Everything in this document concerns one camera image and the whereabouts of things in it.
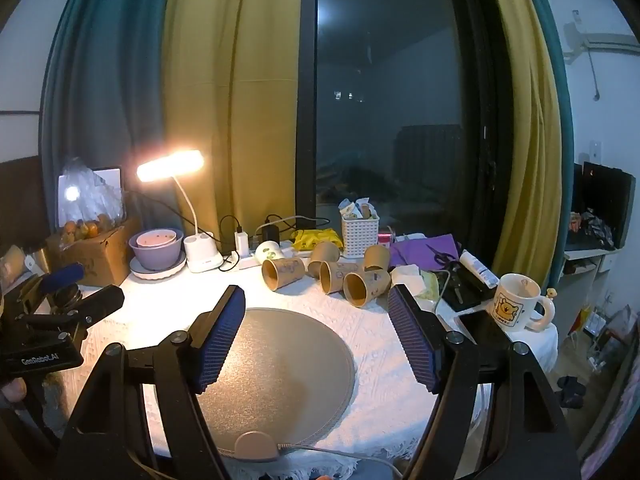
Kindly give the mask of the operator thumb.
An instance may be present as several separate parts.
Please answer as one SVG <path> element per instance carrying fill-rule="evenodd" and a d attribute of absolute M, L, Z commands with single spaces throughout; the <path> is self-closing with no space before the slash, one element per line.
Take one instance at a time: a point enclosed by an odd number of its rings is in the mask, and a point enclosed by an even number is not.
<path fill-rule="evenodd" d="M 26 382 L 23 378 L 12 379 L 1 386 L 1 393 L 9 403 L 21 402 L 27 394 Z"/>

